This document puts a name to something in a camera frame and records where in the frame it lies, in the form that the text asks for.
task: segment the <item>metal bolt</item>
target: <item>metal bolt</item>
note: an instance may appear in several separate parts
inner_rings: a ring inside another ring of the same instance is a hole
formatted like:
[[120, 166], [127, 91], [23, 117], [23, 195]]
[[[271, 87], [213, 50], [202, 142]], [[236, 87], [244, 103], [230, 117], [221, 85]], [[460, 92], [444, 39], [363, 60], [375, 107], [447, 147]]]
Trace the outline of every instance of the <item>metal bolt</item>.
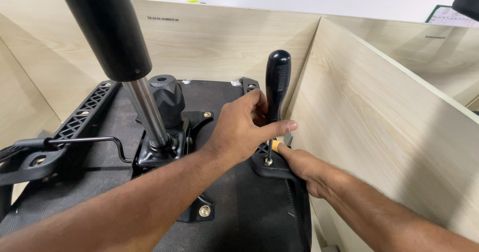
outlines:
[[211, 209], [210, 209], [209, 206], [207, 206], [207, 205], [201, 206], [201, 208], [200, 208], [200, 216], [202, 216], [202, 217], [205, 218], [205, 217], [209, 216], [210, 212], [211, 212]]
[[272, 164], [272, 159], [268, 159], [268, 157], [264, 158], [264, 164], [266, 166], [271, 166]]

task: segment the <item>fingernail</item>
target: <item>fingernail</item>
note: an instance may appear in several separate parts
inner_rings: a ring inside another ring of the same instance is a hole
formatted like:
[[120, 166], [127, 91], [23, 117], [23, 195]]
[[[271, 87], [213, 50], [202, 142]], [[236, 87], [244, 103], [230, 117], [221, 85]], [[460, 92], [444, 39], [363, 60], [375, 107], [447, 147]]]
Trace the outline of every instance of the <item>fingernail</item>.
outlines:
[[288, 125], [286, 125], [286, 127], [288, 127], [288, 132], [292, 132], [298, 128], [298, 124], [295, 121], [291, 121], [288, 123]]

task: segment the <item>black screwdriver handle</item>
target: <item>black screwdriver handle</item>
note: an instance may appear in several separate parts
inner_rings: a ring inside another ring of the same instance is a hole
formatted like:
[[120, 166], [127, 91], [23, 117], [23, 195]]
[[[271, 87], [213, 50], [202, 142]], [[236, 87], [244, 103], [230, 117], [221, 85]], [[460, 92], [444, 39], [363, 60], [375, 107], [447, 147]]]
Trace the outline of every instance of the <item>black screwdriver handle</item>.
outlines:
[[271, 52], [266, 66], [266, 124], [281, 120], [281, 104], [288, 91], [291, 77], [291, 55], [284, 50]]

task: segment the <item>light wood surface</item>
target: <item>light wood surface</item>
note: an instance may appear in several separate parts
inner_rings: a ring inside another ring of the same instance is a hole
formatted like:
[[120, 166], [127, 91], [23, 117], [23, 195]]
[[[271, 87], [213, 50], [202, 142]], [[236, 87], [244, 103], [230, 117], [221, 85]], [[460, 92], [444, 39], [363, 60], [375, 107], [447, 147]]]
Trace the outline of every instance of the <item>light wood surface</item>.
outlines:
[[60, 120], [0, 39], [0, 149], [16, 140], [53, 133]]
[[[288, 115], [293, 148], [479, 241], [479, 117], [326, 17]], [[328, 245], [371, 251], [325, 201], [313, 206]]]
[[[153, 62], [149, 77], [249, 77], [262, 89], [268, 55], [277, 49], [292, 55], [295, 86], [320, 19], [317, 14], [193, 3], [133, 4]], [[0, 0], [0, 36], [61, 120], [106, 79], [64, 0]]]
[[479, 28], [355, 17], [329, 18], [460, 104], [466, 105], [479, 94], [476, 55], [479, 53]]

